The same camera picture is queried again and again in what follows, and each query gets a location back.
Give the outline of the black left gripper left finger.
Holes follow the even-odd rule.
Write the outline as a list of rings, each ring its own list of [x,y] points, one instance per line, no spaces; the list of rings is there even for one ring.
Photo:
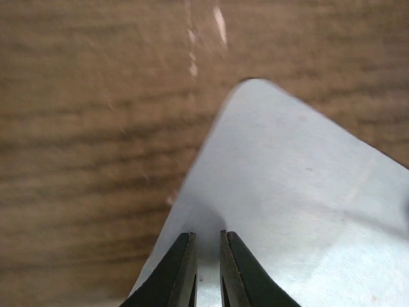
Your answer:
[[[196,234],[181,233],[148,279],[121,307],[196,305]]]

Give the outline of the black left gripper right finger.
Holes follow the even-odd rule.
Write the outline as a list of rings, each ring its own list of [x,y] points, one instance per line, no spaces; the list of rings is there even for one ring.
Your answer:
[[[220,232],[223,306],[299,307],[264,270],[236,232]]]

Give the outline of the light blue cleaning cloth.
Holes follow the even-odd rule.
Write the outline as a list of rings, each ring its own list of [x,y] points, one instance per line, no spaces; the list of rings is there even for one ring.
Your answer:
[[[222,230],[302,306],[408,305],[408,170],[264,79],[227,97],[135,286],[194,232],[219,306]]]

